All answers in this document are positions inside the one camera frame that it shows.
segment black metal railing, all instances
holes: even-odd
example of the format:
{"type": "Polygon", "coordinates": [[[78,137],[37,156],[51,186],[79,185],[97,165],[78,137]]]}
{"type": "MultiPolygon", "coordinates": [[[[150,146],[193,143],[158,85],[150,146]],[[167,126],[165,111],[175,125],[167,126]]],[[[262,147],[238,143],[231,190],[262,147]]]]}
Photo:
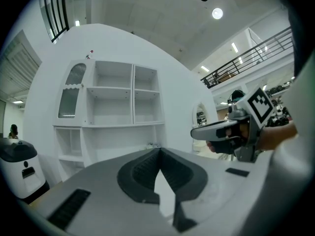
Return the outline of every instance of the black metal railing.
{"type": "Polygon", "coordinates": [[[292,31],[288,27],[211,72],[201,81],[210,89],[292,46],[292,31]]]}
{"type": "Polygon", "coordinates": [[[59,0],[55,0],[55,3],[57,4],[57,11],[58,11],[58,16],[59,16],[59,17],[56,17],[54,0],[50,0],[49,4],[47,4],[47,0],[44,0],[45,11],[46,11],[49,27],[52,30],[51,34],[53,35],[51,42],[54,42],[64,31],[69,30],[67,11],[65,7],[65,0],[62,0],[61,2],[62,2],[62,11],[60,10],[59,0]]]}

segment white cabinet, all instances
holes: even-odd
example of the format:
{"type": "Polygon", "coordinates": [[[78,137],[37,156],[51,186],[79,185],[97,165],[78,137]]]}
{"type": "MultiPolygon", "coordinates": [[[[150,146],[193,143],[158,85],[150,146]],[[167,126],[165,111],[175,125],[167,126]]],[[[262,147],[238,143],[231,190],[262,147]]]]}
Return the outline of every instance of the white cabinet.
{"type": "Polygon", "coordinates": [[[62,180],[93,163],[167,146],[158,72],[133,64],[75,60],[54,116],[62,180]]]}

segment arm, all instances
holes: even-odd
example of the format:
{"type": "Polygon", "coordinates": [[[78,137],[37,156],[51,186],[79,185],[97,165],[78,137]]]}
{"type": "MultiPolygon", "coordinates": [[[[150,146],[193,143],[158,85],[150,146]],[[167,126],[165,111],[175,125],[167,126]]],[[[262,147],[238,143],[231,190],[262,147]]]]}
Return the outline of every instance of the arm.
{"type": "Polygon", "coordinates": [[[275,149],[281,142],[294,137],[296,134],[297,130],[293,122],[281,127],[263,128],[257,143],[257,149],[275,149]]]}

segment handheld controller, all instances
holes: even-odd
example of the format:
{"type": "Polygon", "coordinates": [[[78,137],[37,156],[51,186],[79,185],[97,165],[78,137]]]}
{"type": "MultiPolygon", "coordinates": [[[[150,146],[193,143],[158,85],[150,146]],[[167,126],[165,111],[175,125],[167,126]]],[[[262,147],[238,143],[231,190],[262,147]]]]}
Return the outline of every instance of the handheld controller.
{"type": "Polygon", "coordinates": [[[210,141],[217,153],[235,154],[240,161],[253,161],[260,130],[273,110],[267,94],[257,88],[228,107],[228,120],[194,128],[190,135],[196,140],[210,141]],[[248,125],[247,138],[241,134],[241,124],[248,125]],[[231,130],[229,136],[226,135],[228,129],[231,130]]]}

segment hand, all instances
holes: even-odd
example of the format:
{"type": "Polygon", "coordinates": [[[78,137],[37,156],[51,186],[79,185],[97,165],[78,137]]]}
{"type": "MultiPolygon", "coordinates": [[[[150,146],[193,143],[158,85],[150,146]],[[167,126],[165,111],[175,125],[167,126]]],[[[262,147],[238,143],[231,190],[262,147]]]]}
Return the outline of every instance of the hand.
{"type": "MultiPolygon", "coordinates": [[[[249,136],[249,124],[248,123],[241,123],[240,124],[240,132],[241,132],[241,136],[244,137],[245,139],[248,138],[249,136]]],[[[225,134],[227,136],[231,136],[232,135],[232,130],[229,128],[225,131],[225,134]]],[[[209,149],[212,152],[216,152],[216,149],[212,146],[211,142],[207,141],[207,146],[209,147],[209,149]]]]}

